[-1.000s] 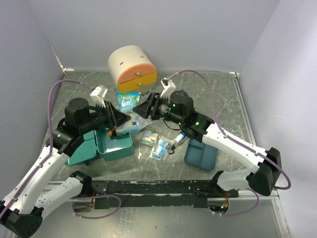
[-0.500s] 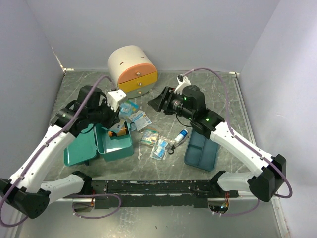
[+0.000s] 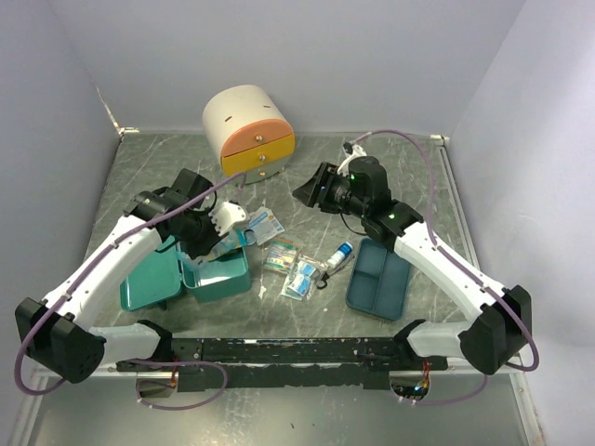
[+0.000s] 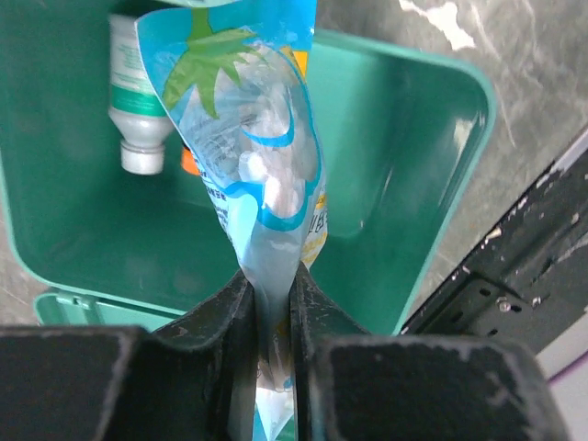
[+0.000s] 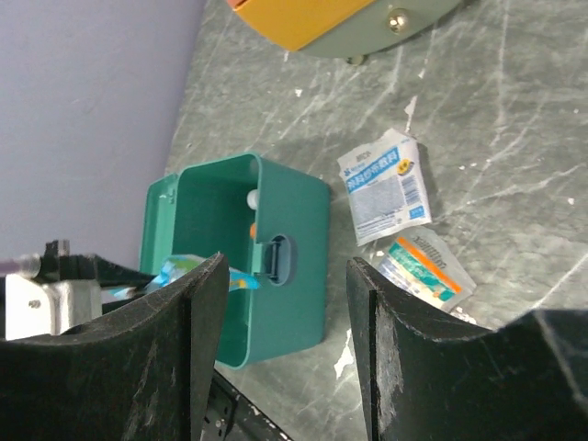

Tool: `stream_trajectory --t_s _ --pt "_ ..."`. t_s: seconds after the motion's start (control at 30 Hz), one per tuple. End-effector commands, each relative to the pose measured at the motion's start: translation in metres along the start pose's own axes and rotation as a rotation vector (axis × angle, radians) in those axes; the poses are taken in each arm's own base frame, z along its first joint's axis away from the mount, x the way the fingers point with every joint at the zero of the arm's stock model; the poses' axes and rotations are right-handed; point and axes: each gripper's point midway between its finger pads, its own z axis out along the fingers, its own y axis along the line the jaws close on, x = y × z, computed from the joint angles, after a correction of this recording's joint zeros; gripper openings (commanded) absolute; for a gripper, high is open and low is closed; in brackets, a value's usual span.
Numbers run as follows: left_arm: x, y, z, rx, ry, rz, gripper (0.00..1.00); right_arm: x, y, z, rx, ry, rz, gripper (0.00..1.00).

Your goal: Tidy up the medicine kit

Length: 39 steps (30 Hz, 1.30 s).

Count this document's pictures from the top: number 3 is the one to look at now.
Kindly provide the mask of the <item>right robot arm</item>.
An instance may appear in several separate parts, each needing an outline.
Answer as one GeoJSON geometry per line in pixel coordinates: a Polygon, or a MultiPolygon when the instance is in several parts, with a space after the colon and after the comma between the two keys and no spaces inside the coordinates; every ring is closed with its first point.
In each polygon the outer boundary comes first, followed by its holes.
{"type": "Polygon", "coordinates": [[[416,320],[395,337],[396,362],[415,369],[428,357],[460,358],[493,375],[532,345],[532,302],[520,285],[507,287],[474,268],[435,236],[409,204],[391,196],[386,169],[372,156],[349,161],[348,171],[322,163],[292,195],[327,214],[360,219],[365,234],[439,286],[464,314],[463,322],[416,320]]]}

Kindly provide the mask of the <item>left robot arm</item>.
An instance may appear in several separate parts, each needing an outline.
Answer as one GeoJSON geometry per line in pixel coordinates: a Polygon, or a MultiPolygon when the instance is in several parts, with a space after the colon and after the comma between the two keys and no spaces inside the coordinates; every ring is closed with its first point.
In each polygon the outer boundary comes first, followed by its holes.
{"type": "Polygon", "coordinates": [[[101,365],[142,361],[161,371],[174,359],[173,335],[150,321],[124,327],[97,327],[105,300],[126,277],[168,239],[182,245],[191,259],[207,256],[233,229],[249,219],[237,201],[201,205],[207,196],[234,180],[218,184],[183,169],[174,183],[138,193],[99,247],[62,284],[40,300],[25,298],[15,310],[20,349],[14,379],[25,393],[21,369],[25,358],[45,366],[72,384],[80,383],[101,365]]]}

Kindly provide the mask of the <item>blue cotton ball bag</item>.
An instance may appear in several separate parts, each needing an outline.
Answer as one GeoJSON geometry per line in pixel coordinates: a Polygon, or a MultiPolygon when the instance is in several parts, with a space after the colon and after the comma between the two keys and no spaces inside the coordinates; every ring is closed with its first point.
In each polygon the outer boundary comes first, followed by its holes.
{"type": "Polygon", "coordinates": [[[196,262],[200,265],[206,262],[215,261],[240,248],[252,245],[256,241],[256,235],[254,231],[250,229],[231,230],[221,241],[215,244],[206,256],[198,257],[196,262]]]}

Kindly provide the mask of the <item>teal medicine box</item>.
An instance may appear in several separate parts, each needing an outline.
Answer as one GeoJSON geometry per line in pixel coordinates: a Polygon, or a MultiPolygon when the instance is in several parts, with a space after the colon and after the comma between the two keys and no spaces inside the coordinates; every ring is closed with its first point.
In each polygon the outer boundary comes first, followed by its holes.
{"type": "Polygon", "coordinates": [[[187,291],[200,303],[220,300],[249,291],[251,279],[242,248],[201,265],[183,257],[170,237],[145,257],[120,285],[120,306],[135,311],[166,302],[187,291]]]}

